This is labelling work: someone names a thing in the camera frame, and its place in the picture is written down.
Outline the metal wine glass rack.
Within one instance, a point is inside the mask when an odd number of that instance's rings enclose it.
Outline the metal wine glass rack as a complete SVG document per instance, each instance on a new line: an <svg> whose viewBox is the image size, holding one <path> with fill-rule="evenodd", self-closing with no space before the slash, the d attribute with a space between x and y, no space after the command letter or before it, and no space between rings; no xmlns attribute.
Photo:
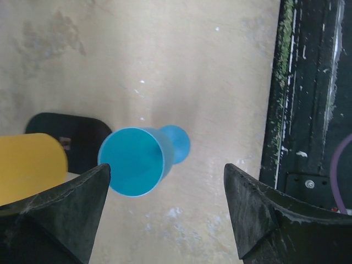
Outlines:
<svg viewBox="0 0 352 264"><path fill-rule="evenodd" d="M97 166L99 149L112 130L96 118L43 112L29 120L25 133L55 138L66 152L68 172L83 174Z"/></svg>

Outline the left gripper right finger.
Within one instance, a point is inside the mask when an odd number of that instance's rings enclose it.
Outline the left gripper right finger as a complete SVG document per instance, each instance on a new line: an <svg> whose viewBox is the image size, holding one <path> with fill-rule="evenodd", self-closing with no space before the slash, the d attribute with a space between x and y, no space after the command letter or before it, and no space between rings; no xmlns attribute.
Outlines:
<svg viewBox="0 0 352 264"><path fill-rule="evenodd" d="M243 263L351 263L351 216L292 198L231 163L224 189Z"/></svg>

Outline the orange wine glass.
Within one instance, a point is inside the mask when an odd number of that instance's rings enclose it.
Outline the orange wine glass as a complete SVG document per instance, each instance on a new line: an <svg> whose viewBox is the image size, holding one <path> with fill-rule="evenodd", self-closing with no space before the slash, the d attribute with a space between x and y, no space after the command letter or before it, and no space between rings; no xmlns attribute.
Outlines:
<svg viewBox="0 0 352 264"><path fill-rule="evenodd" d="M67 155L43 134L1 136L1 216L18 214L39 193L65 182Z"/></svg>

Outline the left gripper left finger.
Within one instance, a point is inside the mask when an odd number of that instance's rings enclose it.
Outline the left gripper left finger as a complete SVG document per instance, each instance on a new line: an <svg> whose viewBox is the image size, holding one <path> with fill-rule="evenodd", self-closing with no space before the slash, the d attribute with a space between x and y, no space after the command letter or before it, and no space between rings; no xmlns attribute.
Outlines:
<svg viewBox="0 0 352 264"><path fill-rule="evenodd" d="M1 206L1 263L89 263L110 181L101 164Z"/></svg>

